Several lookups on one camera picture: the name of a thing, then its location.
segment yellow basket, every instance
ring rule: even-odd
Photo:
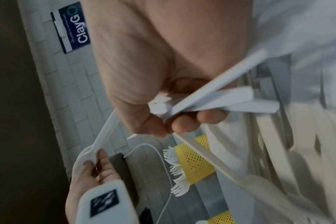
[[[226,211],[218,216],[209,219],[208,224],[236,224],[236,223],[233,221],[231,213],[229,211]]]
[[[206,135],[199,136],[195,140],[210,150]],[[189,146],[181,144],[174,147],[174,149],[190,185],[215,172],[215,167],[194,152]]]

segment hand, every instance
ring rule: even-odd
[[[220,110],[164,124],[147,105],[160,92],[192,93],[246,51],[252,0],[81,0],[106,93],[128,129],[164,138],[219,123]]]
[[[101,167],[101,170],[98,171],[99,173],[93,172],[94,165],[88,162],[84,164],[79,176],[71,182],[65,208],[70,224],[75,223],[79,200],[87,191],[99,185],[120,179],[104,150],[101,149],[98,151],[98,159],[98,167]]]

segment wire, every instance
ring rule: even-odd
[[[167,170],[167,167],[164,165],[164,160],[163,160],[161,154],[159,153],[159,151],[158,151],[158,150],[156,149],[156,147],[154,147],[153,145],[151,145],[151,144],[147,144],[147,143],[139,144],[139,145],[137,145],[131,152],[129,152],[129,154],[125,155],[124,158],[128,157],[129,155],[131,155],[131,154],[135,151],[135,149],[137,149],[138,147],[143,146],[143,145],[146,145],[146,146],[149,146],[149,147],[153,148],[153,149],[157,152],[157,154],[160,156],[160,159],[161,159],[161,161],[162,161],[164,170],[165,170],[165,172],[166,172],[166,174],[167,174],[167,176],[168,176],[168,178],[169,178],[169,182],[170,182],[170,184],[171,184],[171,188],[173,188],[172,179],[171,179],[171,176],[169,175],[169,172],[168,172],[168,170]],[[165,205],[164,205],[164,207],[163,207],[163,209],[162,209],[160,215],[158,216],[158,219],[157,219],[156,224],[158,224],[158,222],[160,221],[160,219],[161,219],[161,217],[162,217],[162,215],[163,215],[163,212],[164,212],[164,210],[166,209],[169,200],[171,199],[171,196],[172,196],[172,193],[169,194],[168,200],[167,200],[167,202],[165,203]]]

